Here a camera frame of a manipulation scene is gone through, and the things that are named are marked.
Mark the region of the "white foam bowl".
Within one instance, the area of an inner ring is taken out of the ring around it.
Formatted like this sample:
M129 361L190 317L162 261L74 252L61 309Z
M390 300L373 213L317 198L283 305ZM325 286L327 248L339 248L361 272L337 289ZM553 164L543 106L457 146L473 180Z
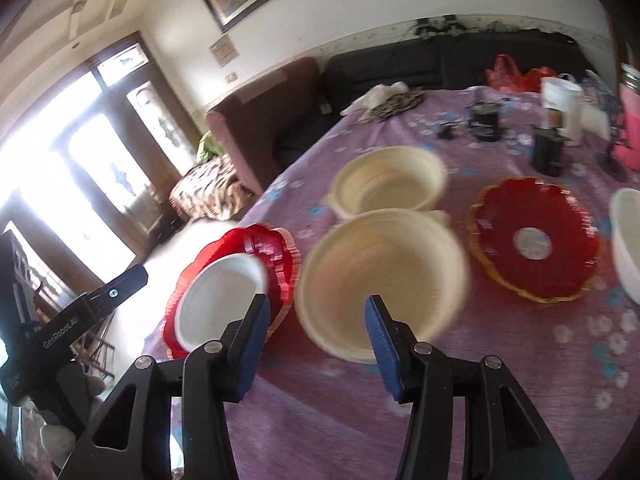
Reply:
M218 339L227 325L242 320L256 294L266 294L269 276L255 256L222 257L201 271L180 299L175 333L180 346L192 351Z
M620 188L610 200L614 266L620 284L635 304L640 302L639 198L638 190Z

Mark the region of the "large cream bowl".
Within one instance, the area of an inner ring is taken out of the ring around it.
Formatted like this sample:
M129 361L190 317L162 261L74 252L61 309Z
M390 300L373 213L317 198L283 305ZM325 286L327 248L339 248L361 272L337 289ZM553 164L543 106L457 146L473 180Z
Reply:
M470 266L445 211L382 209L327 232L308 252L295 291L307 336L334 358L375 361L364 309L380 296L416 338L435 341L468 296Z

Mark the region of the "red plate with sticker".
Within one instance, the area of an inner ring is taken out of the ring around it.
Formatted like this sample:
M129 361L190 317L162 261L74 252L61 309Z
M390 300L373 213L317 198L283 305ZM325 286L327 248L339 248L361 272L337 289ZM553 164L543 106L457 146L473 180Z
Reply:
M487 275L537 304L584 296L596 277L601 237L576 196L534 177L486 186L466 216L470 249Z

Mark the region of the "red plate with gold characters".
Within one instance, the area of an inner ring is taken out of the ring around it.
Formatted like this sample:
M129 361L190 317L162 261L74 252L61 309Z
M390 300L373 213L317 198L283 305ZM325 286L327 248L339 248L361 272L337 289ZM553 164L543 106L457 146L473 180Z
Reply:
M244 318L256 294L270 304L268 335L294 300L302 257L283 228L254 223L206 245L182 271L170 295L162 341L171 359L184 358L227 325Z

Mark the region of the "small cream bowl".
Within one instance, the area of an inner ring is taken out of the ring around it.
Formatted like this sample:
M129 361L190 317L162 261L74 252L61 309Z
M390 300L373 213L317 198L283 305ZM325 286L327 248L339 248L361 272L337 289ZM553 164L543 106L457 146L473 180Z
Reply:
M436 154L390 146L357 157L332 179L323 197L342 220L381 209L434 209L446 192L448 170Z

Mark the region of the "purple floral tablecloth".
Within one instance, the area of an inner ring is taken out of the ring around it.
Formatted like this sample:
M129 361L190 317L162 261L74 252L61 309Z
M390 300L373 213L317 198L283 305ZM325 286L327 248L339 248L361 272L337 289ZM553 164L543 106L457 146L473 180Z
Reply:
M486 186L532 173L539 96L476 87L436 90L387 122L344 118L272 182L247 223L289 230L304 260L340 227L326 204L334 174L351 160L391 145L438 156L448 170L440 208L459 249L470 248L466 219ZM623 445L639 414L639 310L612 261L608 203L616 182L594 161L600 142L566 152L558 185L586 207L600 233L600 262L582 298L542 306L490 278L465 258L468 293L435 341L459 359L496 354L518 378L578 479L595 479ZM330 356L306 334L320 322L331 339L368 343L364 305L378 295L416 336L431 338L450 272L422 252L438 233L405 217L390 232L349 234L347 246L310 274L314 309L296 304L267 342L253 387L227 410L236 468L243 479L390 479L396 474L408 408L386 392L378 369Z

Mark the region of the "wooden glass door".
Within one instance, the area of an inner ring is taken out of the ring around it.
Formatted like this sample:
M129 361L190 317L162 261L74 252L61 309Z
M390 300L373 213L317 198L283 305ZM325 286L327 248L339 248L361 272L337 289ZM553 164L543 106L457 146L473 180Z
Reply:
M169 193L192 168L201 133L137 32L82 63L99 89L54 142L92 211L143 261L177 221Z

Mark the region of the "green pillow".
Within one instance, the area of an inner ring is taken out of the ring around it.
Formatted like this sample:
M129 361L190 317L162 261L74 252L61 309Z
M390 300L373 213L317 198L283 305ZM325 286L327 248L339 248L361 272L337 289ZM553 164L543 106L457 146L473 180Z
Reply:
M215 157L224 156L226 151L212 135L207 131L198 141L198 151L196 152L196 163L198 165L206 164Z

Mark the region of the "dark glass bottle with cork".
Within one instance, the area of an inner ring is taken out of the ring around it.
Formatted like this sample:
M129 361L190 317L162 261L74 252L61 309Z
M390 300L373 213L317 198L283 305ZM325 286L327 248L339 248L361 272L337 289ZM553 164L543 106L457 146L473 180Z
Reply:
M533 128L533 170L554 178L562 174L563 146L567 141L567 138L561 134L563 126L563 113L556 108L546 108L544 123L541 126Z

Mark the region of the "black charger plug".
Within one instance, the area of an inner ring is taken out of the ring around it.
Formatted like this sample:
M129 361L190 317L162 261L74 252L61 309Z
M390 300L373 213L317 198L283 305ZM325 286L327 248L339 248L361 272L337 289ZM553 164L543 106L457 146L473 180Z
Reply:
M440 140L454 140L456 134L454 133L454 129L456 128L456 124L454 122L447 122L443 124L439 130L437 131L437 137Z

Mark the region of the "black round device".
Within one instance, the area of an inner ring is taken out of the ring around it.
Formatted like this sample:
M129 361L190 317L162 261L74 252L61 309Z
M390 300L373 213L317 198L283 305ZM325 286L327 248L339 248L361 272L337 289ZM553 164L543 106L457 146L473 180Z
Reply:
M480 142L498 142L503 135L500 126L501 105L494 102L478 101L471 106L469 127L472 135Z

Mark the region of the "red plastic bag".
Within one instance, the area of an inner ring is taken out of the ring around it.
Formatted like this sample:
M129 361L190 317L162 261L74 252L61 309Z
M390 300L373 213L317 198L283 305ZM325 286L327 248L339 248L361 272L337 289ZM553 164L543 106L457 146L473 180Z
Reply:
M498 54L494 67L485 70L485 76L488 86L495 90L539 93L542 80L554 78L558 74L547 66L532 68L522 74L512 56Z

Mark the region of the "black leather sofa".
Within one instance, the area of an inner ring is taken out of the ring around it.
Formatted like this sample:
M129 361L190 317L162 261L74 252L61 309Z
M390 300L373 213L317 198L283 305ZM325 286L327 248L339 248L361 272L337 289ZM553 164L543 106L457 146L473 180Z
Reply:
M573 38L539 29L413 39L334 55L321 72L317 103L276 137L273 155L281 167L291 166L340 121L341 110L377 84L402 81L423 90L478 86L500 54L514 58L523 73L547 66L580 79L593 68Z

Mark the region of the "black clamps on sofa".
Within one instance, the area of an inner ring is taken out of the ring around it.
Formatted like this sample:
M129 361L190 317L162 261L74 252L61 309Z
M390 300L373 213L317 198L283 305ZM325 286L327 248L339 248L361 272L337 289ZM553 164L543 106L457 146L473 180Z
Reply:
M414 34L423 40L436 36L458 36L469 29L459 21L456 14L435 16L434 18L418 18Z

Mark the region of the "wall plaque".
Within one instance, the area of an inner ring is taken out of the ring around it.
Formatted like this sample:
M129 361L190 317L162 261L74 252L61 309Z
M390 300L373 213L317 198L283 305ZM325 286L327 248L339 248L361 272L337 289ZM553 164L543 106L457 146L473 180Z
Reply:
M209 47L209 51L221 68L226 67L239 56L231 38L227 34L220 36L216 42Z

